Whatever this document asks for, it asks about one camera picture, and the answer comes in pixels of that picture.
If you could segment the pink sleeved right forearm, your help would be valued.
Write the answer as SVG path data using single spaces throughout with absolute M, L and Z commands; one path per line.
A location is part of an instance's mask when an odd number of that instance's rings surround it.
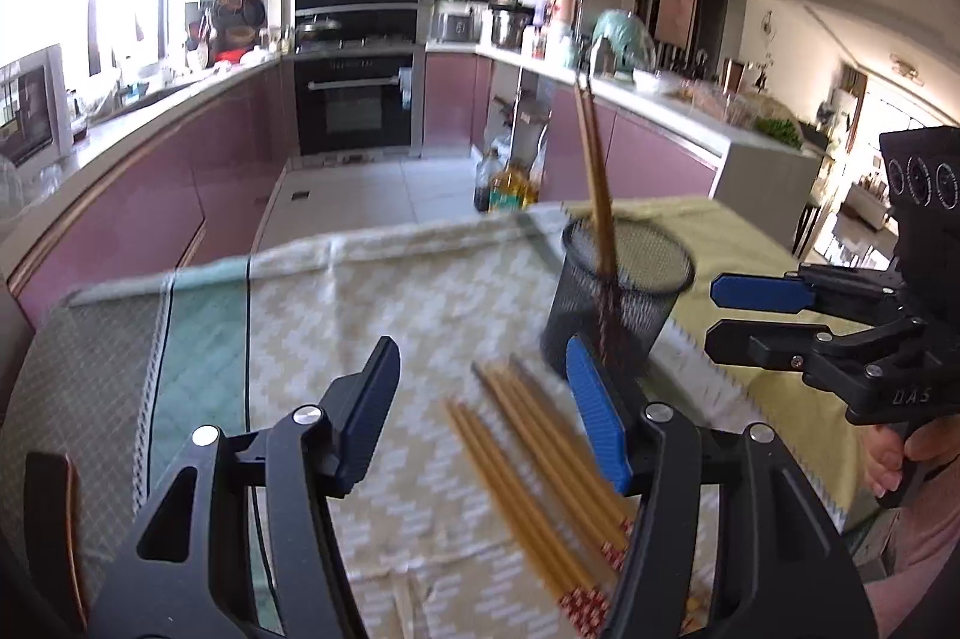
M 878 636 L 890 637 L 926 595 L 958 541 L 958 460 L 901 511 L 893 534 L 893 574 L 866 586 Z

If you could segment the right hand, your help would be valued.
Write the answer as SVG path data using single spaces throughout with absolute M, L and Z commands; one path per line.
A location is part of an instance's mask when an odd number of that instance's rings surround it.
M 875 497 L 900 488 L 903 463 L 927 463 L 931 469 L 958 457 L 958 416 L 939 418 L 903 439 L 889 426 L 869 426 L 861 433 L 866 485 Z

